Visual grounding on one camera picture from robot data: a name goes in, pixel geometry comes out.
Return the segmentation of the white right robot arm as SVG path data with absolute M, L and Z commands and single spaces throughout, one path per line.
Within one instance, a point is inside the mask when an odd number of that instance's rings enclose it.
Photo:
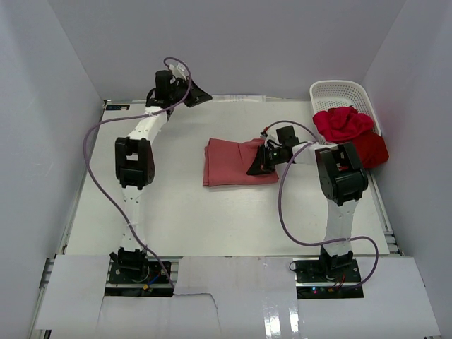
M 275 173 L 275 166 L 285 163 L 278 189 L 278 217 L 285 234 L 294 243 L 320 248 L 319 274 L 329 282 L 336 281 L 352 265 L 352 224 L 355 210 L 369 180 L 356 147 L 351 142 L 325 146 L 314 142 L 301 142 L 293 126 L 276 130 L 277 140 L 267 131 L 257 149 L 256 157 L 247 171 L 249 176 Z M 295 239 L 283 219 L 283 187 L 290 166 L 300 163 L 299 156 L 311 153 L 316 165 L 321 191 L 328 201 L 326 233 L 323 241 L 306 243 Z

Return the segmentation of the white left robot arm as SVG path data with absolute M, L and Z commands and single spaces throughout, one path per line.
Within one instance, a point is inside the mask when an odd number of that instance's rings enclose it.
M 143 230 L 142 197 L 145 188 L 154 180 L 155 162 L 152 144 L 162 127 L 169 121 L 175 105 L 182 102 L 194 107 L 212 99 L 200 89 L 187 71 L 174 67 L 155 74 L 155 87 L 148 93 L 144 118 L 126 137 L 114 144 L 115 172 L 123 193 L 124 213 L 128 218 L 121 245 L 112 254 L 122 273 L 135 282 L 149 274 Z

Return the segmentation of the red t shirt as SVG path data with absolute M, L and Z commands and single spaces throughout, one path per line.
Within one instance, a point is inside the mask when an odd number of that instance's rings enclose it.
M 315 113 L 313 123 L 328 143 L 352 142 L 365 169 L 389 160 L 384 139 L 373 132 L 374 121 L 354 107 L 333 107 Z

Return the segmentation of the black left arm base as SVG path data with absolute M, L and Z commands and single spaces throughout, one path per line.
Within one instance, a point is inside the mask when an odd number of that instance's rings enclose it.
M 111 260 L 105 285 L 107 297 L 172 297 L 174 288 L 157 261 L 138 270 L 122 268 Z

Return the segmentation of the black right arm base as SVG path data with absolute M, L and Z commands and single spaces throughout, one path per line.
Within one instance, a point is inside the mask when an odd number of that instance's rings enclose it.
M 359 266 L 355 259 L 338 272 L 327 273 L 320 260 L 293 260 L 289 270 L 295 274 L 298 300 L 363 299 Z

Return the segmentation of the salmon pink t shirt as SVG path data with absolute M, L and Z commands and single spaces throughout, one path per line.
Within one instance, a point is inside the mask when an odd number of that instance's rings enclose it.
M 204 148 L 203 186 L 277 183 L 279 177 L 276 172 L 257 176 L 247 174 L 261 145 L 263 140 L 260 138 L 243 143 L 210 138 Z

